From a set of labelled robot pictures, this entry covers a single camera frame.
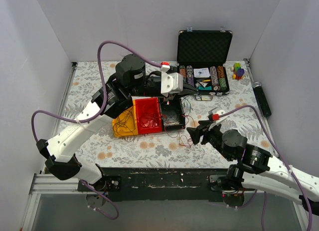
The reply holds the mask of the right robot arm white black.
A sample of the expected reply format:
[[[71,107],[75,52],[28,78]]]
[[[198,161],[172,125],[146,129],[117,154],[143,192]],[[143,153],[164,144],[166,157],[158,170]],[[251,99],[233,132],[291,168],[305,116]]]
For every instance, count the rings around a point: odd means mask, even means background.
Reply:
[[[289,199],[306,211],[319,214],[319,180],[284,162],[270,152],[251,144],[237,130],[221,132],[221,125],[201,121],[187,128],[193,144],[209,143],[230,165],[224,177],[212,181],[214,190],[258,189]]]

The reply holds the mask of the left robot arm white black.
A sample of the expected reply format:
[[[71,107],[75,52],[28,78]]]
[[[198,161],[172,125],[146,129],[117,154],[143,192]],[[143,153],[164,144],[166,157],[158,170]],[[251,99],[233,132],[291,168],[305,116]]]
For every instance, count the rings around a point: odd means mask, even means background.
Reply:
[[[146,74],[147,61],[136,54],[126,55],[116,66],[108,81],[93,95],[83,111],[70,125],[54,137],[36,142],[46,159],[49,172],[59,180],[78,178],[87,181],[95,191],[105,188],[102,169],[76,157],[75,153],[103,126],[118,118],[133,106],[133,97],[159,97],[168,100],[196,94],[194,87],[184,82],[177,67],[168,63],[153,63],[159,69]]]

